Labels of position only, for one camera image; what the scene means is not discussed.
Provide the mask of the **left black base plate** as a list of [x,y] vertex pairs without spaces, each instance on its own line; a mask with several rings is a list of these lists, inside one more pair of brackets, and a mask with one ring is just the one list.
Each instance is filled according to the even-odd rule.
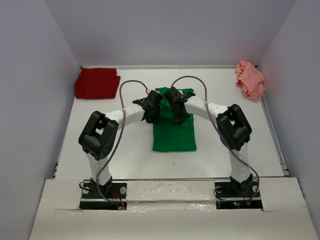
[[124,181],[114,181],[107,194],[101,196],[95,184],[90,181],[81,181],[81,197],[79,208],[81,210],[107,210],[125,211],[127,209],[127,188]]

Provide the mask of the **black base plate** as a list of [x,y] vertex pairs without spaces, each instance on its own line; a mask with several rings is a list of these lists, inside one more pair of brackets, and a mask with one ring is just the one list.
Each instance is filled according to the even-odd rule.
[[243,209],[263,209],[261,195],[258,192],[255,197],[248,203],[248,201],[257,188],[257,182],[254,181],[242,193],[235,193],[231,189],[231,183],[229,181],[218,181],[214,183],[213,195],[216,198],[217,210],[243,210]]
[[107,210],[125,211],[127,209],[127,188],[124,181],[114,181],[107,194],[101,196],[95,184],[90,181],[81,181],[81,197],[79,208],[81,210]]

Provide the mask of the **aluminium rail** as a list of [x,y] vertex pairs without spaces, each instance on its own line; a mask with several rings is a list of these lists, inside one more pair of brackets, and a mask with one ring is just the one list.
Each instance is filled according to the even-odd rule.
[[120,181],[230,181],[230,177],[194,177],[194,178],[112,178],[113,182]]

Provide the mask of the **green t shirt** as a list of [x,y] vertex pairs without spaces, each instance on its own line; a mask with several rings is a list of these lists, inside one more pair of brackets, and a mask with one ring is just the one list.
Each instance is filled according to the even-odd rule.
[[194,117],[181,123],[175,121],[171,104],[163,98],[160,103],[161,119],[153,124],[154,152],[194,152],[197,150],[194,128]]

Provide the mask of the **pink t shirt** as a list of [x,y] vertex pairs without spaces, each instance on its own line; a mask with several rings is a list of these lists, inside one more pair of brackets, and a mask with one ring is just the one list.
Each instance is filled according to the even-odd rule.
[[263,74],[249,61],[239,61],[235,66],[236,86],[242,94],[257,103],[265,92]]

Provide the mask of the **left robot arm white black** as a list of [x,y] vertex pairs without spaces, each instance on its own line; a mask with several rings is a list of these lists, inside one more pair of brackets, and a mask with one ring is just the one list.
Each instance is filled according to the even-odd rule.
[[121,137],[124,127],[135,122],[158,123],[161,119],[162,99],[160,93],[151,90],[147,97],[134,100],[122,110],[108,113],[94,111],[91,114],[78,139],[89,160],[90,191],[101,198],[110,194],[112,176],[108,161],[120,144],[116,141],[117,133]]

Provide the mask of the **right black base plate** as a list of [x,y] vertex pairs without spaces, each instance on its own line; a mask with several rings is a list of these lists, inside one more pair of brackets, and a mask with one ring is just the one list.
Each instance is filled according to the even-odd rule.
[[263,209],[261,195],[258,192],[255,197],[248,203],[248,201],[257,188],[257,182],[254,181],[242,193],[235,193],[231,189],[231,183],[229,181],[218,181],[214,183],[213,195],[216,198],[217,210],[243,210],[243,209]]

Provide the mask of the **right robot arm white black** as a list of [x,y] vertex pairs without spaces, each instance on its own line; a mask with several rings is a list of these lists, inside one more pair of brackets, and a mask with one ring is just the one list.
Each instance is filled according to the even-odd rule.
[[182,94],[175,87],[169,88],[164,97],[169,103],[176,123],[190,115],[210,121],[222,144],[228,149],[231,165],[230,181],[215,187],[217,198],[245,197],[251,190],[253,174],[248,160],[248,143],[252,128],[237,104],[218,105],[201,99],[193,92]]

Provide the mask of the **folded red t shirt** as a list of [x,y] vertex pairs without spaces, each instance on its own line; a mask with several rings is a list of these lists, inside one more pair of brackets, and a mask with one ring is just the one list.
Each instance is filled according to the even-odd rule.
[[114,99],[121,77],[115,68],[82,68],[74,83],[77,99]]

